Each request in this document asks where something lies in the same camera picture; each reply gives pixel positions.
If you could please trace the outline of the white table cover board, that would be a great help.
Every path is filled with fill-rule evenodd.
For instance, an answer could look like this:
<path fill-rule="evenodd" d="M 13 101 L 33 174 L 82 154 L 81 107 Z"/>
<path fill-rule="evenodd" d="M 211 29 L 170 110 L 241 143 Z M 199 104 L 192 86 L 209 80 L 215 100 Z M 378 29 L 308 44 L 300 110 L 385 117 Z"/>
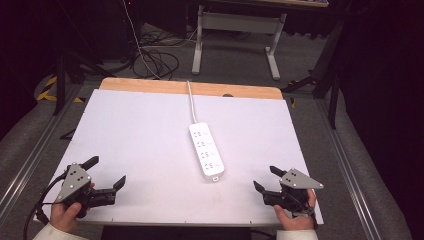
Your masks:
<path fill-rule="evenodd" d="M 216 183 L 202 175 L 194 120 L 209 125 L 223 160 Z M 57 170 L 93 156 L 97 187 L 126 176 L 114 205 L 88 212 L 96 224 L 275 225 L 253 182 L 277 191 L 270 166 L 308 171 L 287 104 L 272 99 L 96 90 Z"/>

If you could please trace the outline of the person's right hand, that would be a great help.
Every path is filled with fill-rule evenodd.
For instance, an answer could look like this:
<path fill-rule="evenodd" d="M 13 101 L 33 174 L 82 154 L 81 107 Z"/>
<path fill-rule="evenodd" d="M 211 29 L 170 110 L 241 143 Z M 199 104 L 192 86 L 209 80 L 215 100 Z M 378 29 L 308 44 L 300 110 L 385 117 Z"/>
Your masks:
<path fill-rule="evenodd" d="M 307 190 L 308 203 L 307 207 L 312 209 L 316 205 L 316 195 L 312 189 Z M 286 212 L 278 205 L 273 206 L 277 219 L 282 224 L 285 231 L 300 231 L 300 230 L 314 230 L 315 220 L 312 216 L 298 216 L 290 218 Z"/>

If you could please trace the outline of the black metal stand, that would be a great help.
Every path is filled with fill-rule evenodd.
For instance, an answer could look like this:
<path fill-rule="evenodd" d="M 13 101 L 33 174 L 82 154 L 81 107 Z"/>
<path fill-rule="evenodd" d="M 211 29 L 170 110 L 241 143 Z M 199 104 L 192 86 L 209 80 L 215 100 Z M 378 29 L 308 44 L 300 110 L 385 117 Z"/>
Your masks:
<path fill-rule="evenodd" d="M 290 93 L 306 86 L 307 84 L 315 82 L 316 86 L 312 91 L 312 95 L 315 99 L 323 99 L 327 92 L 330 91 L 331 94 L 327 118 L 332 129 L 336 128 L 336 108 L 340 87 L 337 76 L 337 64 L 333 61 L 333 56 L 342 33 L 343 26 L 343 20 L 338 20 L 336 22 L 322 49 L 321 55 L 310 72 L 310 75 L 298 82 L 292 82 L 282 89 L 283 93 Z"/>
<path fill-rule="evenodd" d="M 84 35 L 75 25 L 61 0 L 48 0 L 54 9 L 51 21 L 54 32 L 54 49 L 56 61 L 56 107 L 54 116 L 57 116 L 66 103 L 66 76 L 73 84 L 82 84 L 85 81 L 83 66 L 102 77 L 113 77 L 110 71 L 100 67 L 102 61 L 95 55 Z"/>

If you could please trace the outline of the black box under table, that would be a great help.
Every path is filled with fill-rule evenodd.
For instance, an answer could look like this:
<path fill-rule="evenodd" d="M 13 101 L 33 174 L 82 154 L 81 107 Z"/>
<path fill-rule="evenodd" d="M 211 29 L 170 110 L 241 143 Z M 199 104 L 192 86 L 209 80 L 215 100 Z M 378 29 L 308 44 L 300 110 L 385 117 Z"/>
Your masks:
<path fill-rule="evenodd" d="M 244 227 L 106 226 L 101 240 L 252 240 Z"/>

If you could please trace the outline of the person's left hand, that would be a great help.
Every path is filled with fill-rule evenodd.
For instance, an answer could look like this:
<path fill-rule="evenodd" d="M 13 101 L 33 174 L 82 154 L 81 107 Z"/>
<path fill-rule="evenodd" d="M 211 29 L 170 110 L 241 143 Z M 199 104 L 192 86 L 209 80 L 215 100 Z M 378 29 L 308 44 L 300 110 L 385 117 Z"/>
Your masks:
<path fill-rule="evenodd" d="M 69 207 L 62 203 L 51 206 L 50 224 L 65 233 L 73 234 L 77 229 L 77 215 L 82 209 L 82 204 L 75 202 Z"/>

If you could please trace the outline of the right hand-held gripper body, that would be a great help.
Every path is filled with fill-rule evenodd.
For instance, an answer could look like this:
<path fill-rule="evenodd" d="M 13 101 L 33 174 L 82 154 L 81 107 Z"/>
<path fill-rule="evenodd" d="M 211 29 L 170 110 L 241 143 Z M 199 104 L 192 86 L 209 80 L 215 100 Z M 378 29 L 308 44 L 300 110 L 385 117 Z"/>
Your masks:
<path fill-rule="evenodd" d="M 281 190 L 262 194 L 265 205 L 278 205 L 289 211 L 293 217 L 312 216 L 314 210 L 307 207 L 308 189 L 323 189 L 324 185 L 299 170 L 292 168 L 283 177 L 279 177 Z"/>

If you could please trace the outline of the white metal desk frame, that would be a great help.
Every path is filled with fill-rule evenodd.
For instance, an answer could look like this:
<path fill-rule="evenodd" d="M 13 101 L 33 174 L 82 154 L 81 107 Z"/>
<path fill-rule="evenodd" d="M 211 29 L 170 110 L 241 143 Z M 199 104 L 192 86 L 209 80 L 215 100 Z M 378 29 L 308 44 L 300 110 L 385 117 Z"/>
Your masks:
<path fill-rule="evenodd" d="M 271 44 L 264 48 L 272 78 L 275 81 L 281 79 L 275 59 L 275 51 L 286 21 L 286 14 L 278 18 L 244 16 L 224 13 L 209 13 L 200 5 L 197 11 L 196 45 L 191 72 L 194 75 L 200 73 L 202 59 L 202 32 L 207 30 L 239 31 L 261 34 L 272 34 Z"/>

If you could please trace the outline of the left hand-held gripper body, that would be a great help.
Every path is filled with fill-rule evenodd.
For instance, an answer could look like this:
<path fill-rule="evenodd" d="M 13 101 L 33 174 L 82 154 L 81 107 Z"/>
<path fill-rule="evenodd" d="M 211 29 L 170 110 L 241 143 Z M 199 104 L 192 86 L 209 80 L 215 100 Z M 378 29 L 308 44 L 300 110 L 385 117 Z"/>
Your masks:
<path fill-rule="evenodd" d="M 55 202 L 62 203 L 66 207 L 80 203 L 82 207 L 77 214 L 78 218 L 84 218 L 89 209 L 115 204 L 117 189 L 115 187 L 94 189 L 91 186 L 91 177 L 79 164 L 71 164 L 65 173 L 64 182 Z"/>

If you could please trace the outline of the aluminium floor rail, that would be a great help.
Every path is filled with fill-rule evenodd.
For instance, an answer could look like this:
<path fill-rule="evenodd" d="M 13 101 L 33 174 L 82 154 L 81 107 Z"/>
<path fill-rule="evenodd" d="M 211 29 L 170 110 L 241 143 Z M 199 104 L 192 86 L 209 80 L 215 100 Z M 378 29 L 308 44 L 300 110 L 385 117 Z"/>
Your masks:
<path fill-rule="evenodd" d="M 39 103 L 0 141 L 0 226 L 6 221 L 65 112 L 78 95 L 81 85 L 71 85 L 57 115 L 56 104 Z"/>
<path fill-rule="evenodd" d="M 316 100 L 315 104 L 323 118 L 327 132 L 330 135 L 331 142 L 336 150 L 337 162 L 341 170 L 342 176 L 348 188 L 353 205 L 367 237 L 367 240 L 381 240 L 381 235 L 376 227 L 375 221 L 370 213 L 363 192 L 358 184 L 353 169 L 349 163 L 347 154 L 342 146 L 339 135 L 335 129 L 332 128 L 328 120 L 328 111 L 323 100 Z"/>

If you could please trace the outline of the white power strip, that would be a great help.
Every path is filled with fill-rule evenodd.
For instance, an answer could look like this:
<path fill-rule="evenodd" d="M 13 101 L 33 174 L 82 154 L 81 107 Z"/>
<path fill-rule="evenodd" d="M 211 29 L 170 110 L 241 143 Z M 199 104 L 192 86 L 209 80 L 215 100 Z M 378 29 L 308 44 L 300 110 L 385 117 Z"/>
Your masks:
<path fill-rule="evenodd" d="M 189 126 L 189 132 L 204 178 L 212 182 L 219 181 L 225 166 L 209 126 L 204 122 L 195 123 Z"/>

